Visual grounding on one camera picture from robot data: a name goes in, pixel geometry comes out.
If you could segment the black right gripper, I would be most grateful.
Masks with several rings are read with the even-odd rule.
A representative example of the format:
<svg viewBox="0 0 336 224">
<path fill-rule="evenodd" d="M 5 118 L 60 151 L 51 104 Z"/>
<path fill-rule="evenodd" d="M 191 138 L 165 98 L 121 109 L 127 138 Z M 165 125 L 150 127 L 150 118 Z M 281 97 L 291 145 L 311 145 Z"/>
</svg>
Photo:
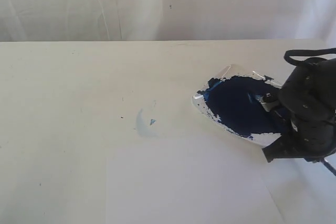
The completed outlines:
<svg viewBox="0 0 336 224">
<path fill-rule="evenodd" d="M 268 163 L 291 156 L 291 141 L 298 150 L 313 157 L 335 151 L 335 60 L 312 61 L 297 66 L 278 92 L 267 92 L 259 103 L 266 112 L 283 105 L 291 112 L 296 127 L 262 148 Z"/>
</svg>

